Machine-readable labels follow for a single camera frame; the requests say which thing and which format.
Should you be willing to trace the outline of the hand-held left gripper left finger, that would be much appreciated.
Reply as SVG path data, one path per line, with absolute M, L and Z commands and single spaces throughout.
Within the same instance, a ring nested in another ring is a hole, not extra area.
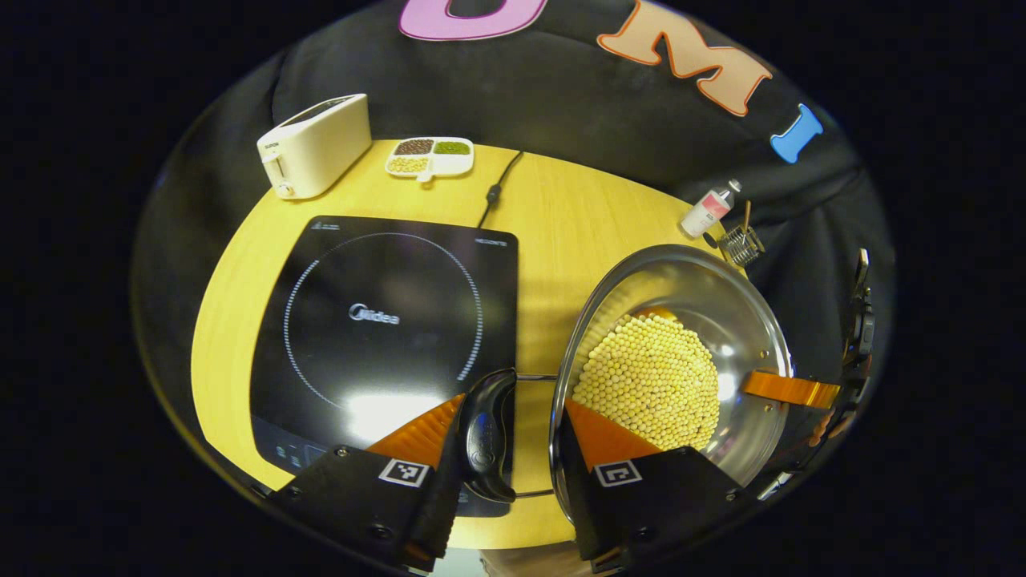
M 464 394 L 370 448 L 337 445 L 279 490 L 272 508 L 378 565 L 430 572 L 446 555 L 462 472 L 455 450 Z

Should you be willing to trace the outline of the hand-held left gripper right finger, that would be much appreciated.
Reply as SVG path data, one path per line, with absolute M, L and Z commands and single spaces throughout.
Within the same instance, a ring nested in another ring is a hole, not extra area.
M 577 401 L 558 434 L 569 518 L 594 572 L 638 574 L 729 532 L 754 493 L 697 450 L 660 450 Z

